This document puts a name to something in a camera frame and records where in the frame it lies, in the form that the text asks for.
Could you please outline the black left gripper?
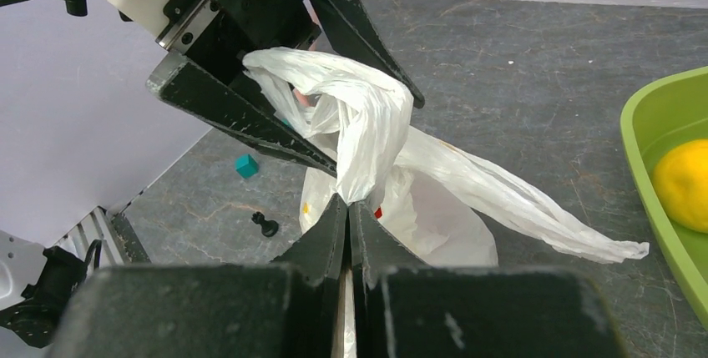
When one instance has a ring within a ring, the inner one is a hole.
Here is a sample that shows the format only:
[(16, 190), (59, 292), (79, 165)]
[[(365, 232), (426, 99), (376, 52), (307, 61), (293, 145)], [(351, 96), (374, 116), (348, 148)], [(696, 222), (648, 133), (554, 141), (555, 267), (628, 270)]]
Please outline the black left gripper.
[[(87, 0), (59, 1), (72, 16), (88, 12)], [(311, 17), (312, 10), (318, 18)], [(300, 136), (293, 120), (285, 124), (276, 117), (260, 86), (242, 74), (246, 56), (273, 48), (307, 50), (323, 30), (335, 52), (401, 81), (414, 107), (425, 104), (362, 0), (169, 0), (163, 13), (168, 24), (154, 37), (170, 53), (148, 77), (147, 89), (262, 154), (336, 175), (335, 160)], [(235, 88), (226, 85), (235, 80)]]

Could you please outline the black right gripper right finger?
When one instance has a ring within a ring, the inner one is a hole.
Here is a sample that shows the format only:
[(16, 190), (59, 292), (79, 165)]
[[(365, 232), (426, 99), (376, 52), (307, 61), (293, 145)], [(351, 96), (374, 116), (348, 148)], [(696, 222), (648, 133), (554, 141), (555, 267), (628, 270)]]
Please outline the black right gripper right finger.
[(594, 284), (559, 267), (432, 267), (349, 208), (361, 357), (625, 357)]

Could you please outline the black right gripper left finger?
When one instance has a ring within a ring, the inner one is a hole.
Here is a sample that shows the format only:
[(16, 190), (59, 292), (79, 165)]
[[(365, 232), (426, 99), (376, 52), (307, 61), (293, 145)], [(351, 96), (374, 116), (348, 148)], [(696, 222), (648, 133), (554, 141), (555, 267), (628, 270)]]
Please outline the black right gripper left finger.
[(339, 357), (347, 207), (265, 265), (122, 265), (69, 301), (52, 357)]

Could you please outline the white plastic bag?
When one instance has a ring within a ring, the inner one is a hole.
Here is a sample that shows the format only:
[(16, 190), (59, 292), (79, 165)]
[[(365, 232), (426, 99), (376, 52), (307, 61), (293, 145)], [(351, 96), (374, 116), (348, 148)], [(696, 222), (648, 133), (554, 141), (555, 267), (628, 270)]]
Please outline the white plastic bag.
[(601, 264), (640, 260), (648, 243), (612, 240), (535, 186), (410, 124), (412, 95), (399, 80), (349, 58), (292, 48), (246, 54), (245, 71), (295, 131), (339, 163), (308, 169), (300, 225), (311, 229), (332, 194), (372, 199), (382, 225), (434, 265), (496, 265), (490, 214), (562, 254)]

